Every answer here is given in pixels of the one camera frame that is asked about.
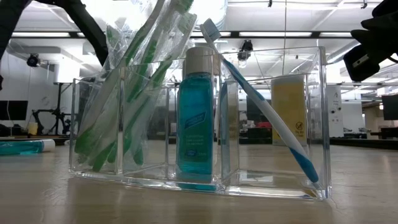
monitor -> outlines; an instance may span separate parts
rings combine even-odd
[[[261,110],[256,106],[254,101],[252,101],[248,96],[246,97],[246,106],[247,106],[247,117],[249,121],[262,121],[266,122],[268,119],[263,115]]]
[[[398,120],[398,94],[381,96],[384,120]]]
[[[27,113],[27,103],[27,100],[0,100],[0,120],[25,121]]]

blue and white toothbrush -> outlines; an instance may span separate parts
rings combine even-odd
[[[211,47],[217,54],[217,48],[214,45],[214,41],[221,37],[220,32],[217,27],[214,25],[211,19],[206,20],[206,22],[200,25],[200,30],[205,38],[209,47]],[[304,151],[304,148],[299,143],[294,134],[290,131],[287,125],[284,123],[282,118],[276,113],[276,111],[272,108],[272,106],[266,101],[266,99],[255,90],[239,73],[239,71],[235,68],[235,66],[227,61],[223,55],[220,55],[220,59],[227,67],[231,75],[234,79],[241,85],[242,89],[246,92],[246,94],[252,99],[252,101],[256,104],[256,106],[261,110],[261,112],[268,118],[269,122],[278,132],[280,138],[285,142],[287,147],[289,147],[296,161],[304,171],[305,175],[313,182],[318,182],[318,174],[311,162],[308,158],[307,153]]]

toothbrush handle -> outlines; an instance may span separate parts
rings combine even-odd
[[[227,61],[223,56],[223,63],[226,65],[228,70],[231,72],[232,76],[241,85],[243,90],[248,94],[250,99],[256,104],[256,106],[261,110],[261,112],[268,118],[269,122],[279,133],[280,138],[289,147],[291,153],[295,157],[296,161],[303,169],[307,177],[312,182],[318,182],[318,174],[308,158],[304,148],[301,146],[297,138],[293,135],[287,125],[284,123],[282,118],[276,113],[272,106],[265,100],[265,98],[255,90],[237,71],[235,66]]]

acrylic compartment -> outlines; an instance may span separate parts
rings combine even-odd
[[[250,54],[246,66],[238,62],[237,53],[223,56],[272,105],[299,140],[319,176],[316,184],[307,178],[271,123],[221,64],[220,55],[212,55],[214,141],[210,179],[178,175],[178,96],[184,59],[114,71],[118,80],[105,109],[83,140],[86,130],[80,130],[80,124],[84,108],[92,100],[90,93],[104,83],[75,80],[70,172],[157,189],[315,200],[330,197],[324,48]]]

toothbrush bristles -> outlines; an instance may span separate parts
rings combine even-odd
[[[183,15],[183,18],[180,19],[180,22],[178,23],[178,28],[183,33],[189,32],[195,26],[196,21],[197,21],[196,14],[190,14],[189,12],[186,12]]]
[[[173,0],[172,3],[177,5],[175,7],[175,9],[178,12],[180,12],[181,14],[184,14],[191,9],[193,0]]]
[[[215,41],[221,37],[221,33],[218,31],[216,25],[211,19],[207,19],[203,24],[203,27],[212,41]]]

